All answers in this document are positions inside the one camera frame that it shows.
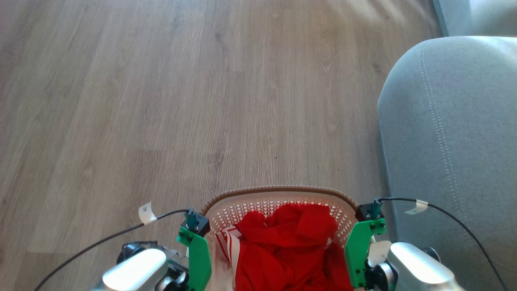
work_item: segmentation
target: laundry basket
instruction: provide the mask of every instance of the laundry basket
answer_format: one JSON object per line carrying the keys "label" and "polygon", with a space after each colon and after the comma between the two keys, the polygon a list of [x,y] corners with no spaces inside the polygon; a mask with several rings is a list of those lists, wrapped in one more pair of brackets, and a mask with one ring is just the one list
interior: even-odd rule
{"label": "laundry basket", "polygon": [[[232,226],[242,220],[249,211],[259,211],[270,216],[282,205],[289,203],[318,204],[328,206],[330,215],[336,219],[338,230],[334,242],[345,247],[346,240],[352,227],[357,222],[355,210],[358,205],[348,195],[339,191],[310,186],[266,186],[233,190],[217,195],[210,200],[201,213],[210,219],[210,232],[205,237],[211,250],[215,253],[218,247],[216,234],[222,229]],[[212,269],[217,270],[214,264],[220,264],[212,258]],[[212,272],[211,283],[207,290],[228,291],[231,284],[214,284],[218,274]]]}

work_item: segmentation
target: sofa fabric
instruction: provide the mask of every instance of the sofa fabric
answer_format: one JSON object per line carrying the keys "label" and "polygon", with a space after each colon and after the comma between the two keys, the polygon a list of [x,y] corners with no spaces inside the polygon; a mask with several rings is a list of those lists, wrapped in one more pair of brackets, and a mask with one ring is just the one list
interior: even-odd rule
{"label": "sofa fabric", "polygon": [[517,36],[517,0],[433,0],[444,36]]}
{"label": "sofa fabric", "polygon": [[[395,64],[377,105],[392,197],[444,208],[517,289],[517,38],[445,37]],[[431,246],[466,290],[502,289],[460,225],[393,202],[398,239]]]}

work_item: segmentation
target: laminate floor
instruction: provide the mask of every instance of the laminate floor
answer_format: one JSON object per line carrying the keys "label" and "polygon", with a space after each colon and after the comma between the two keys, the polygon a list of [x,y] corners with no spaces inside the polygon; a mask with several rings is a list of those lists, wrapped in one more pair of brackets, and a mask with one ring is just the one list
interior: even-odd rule
{"label": "laminate floor", "polygon": [[[235,188],[387,194],[376,103],[440,32],[428,0],[3,0],[0,289],[91,243]],[[124,242],[176,246],[181,216],[114,239],[45,290],[86,289]]]}

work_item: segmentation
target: black cable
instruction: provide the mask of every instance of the black cable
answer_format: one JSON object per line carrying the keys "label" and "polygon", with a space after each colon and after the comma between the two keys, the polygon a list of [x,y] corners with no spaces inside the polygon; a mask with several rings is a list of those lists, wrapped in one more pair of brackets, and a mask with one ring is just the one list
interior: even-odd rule
{"label": "black cable", "polygon": [[[189,209],[180,209],[180,210],[174,210],[174,211],[171,211],[169,213],[166,213],[164,215],[161,215],[159,217],[156,218],[156,220],[160,220],[162,218],[165,218],[169,215],[172,215],[172,214],[175,214],[175,213],[181,213],[181,212],[189,212],[191,210]],[[62,263],[61,265],[59,265],[57,268],[55,268],[52,272],[50,272],[43,280],[41,280],[41,282],[38,284],[38,286],[34,289],[34,291],[39,291],[41,289],[41,287],[43,287],[43,285],[53,276],[55,275],[59,270],[63,269],[66,265],[68,265],[70,262],[72,262],[73,260],[77,259],[79,256],[81,256],[82,254],[86,253],[87,251],[95,248],[96,246],[102,244],[103,242],[106,242],[106,241],[109,241],[110,239],[112,238],[116,238],[120,235],[123,235],[127,232],[130,232],[130,231],[133,231],[137,228],[140,228],[144,226],[143,223],[139,224],[139,225],[136,225],[136,226],[133,226],[131,228],[128,228],[126,230],[123,230],[123,231],[120,231],[120,232],[117,232],[116,234],[112,234],[108,237],[105,237],[101,240],[99,240],[98,242],[88,246],[87,248],[83,249],[82,251],[76,253],[75,255],[73,255],[71,258],[69,258],[68,260],[66,260],[64,263]]]}
{"label": "black cable", "polygon": [[[386,201],[386,200],[396,200],[396,201],[410,201],[410,202],[416,202],[417,200],[416,199],[412,199],[412,198],[396,198],[396,197],[386,197],[386,198],[378,198],[377,199],[379,202],[382,202],[382,201]],[[492,267],[492,270],[494,270],[494,273],[495,275],[497,276],[497,278],[499,279],[499,282],[501,283],[501,285],[503,286],[503,289],[505,291],[508,291],[508,288],[506,287],[506,284],[504,283],[503,279],[501,278],[501,275],[499,275],[499,272],[497,271],[497,269],[495,268],[495,265],[494,263],[492,262],[492,260],[490,259],[490,256],[488,255],[488,253],[486,252],[485,248],[483,247],[483,245],[481,245],[481,242],[476,238],[476,236],[472,233],[472,231],[470,229],[468,229],[468,227],[463,224],[463,222],[461,222],[459,219],[457,219],[456,217],[454,217],[454,215],[450,214],[449,212],[445,211],[444,209],[436,206],[436,205],[433,205],[431,203],[428,203],[427,206],[429,207],[432,207],[436,210],[439,210],[441,211],[442,213],[446,214],[447,216],[449,216],[450,218],[452,218],[454,221],[456,221],[459,225],[461,225],[467,232],[468,234],[474,239],[474,241],[476,242],[476,244],[478,244],[479,248],[481,249],[481,251],[483,252],[483,255],[485,256],[486,260],[488,261],[488,263],[490,264],[490,267]]]}

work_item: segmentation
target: red fabric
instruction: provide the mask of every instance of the red fabric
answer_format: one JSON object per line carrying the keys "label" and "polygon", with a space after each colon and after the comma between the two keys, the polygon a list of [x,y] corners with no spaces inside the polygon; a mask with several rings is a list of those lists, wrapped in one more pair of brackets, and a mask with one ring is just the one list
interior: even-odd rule
{"label": "red fabric", "polygon": [[284,205],[268,218],[249,212],[236,227],[236,291],[353,290],[343,249],[327,247],[338,229],[327,206]]}

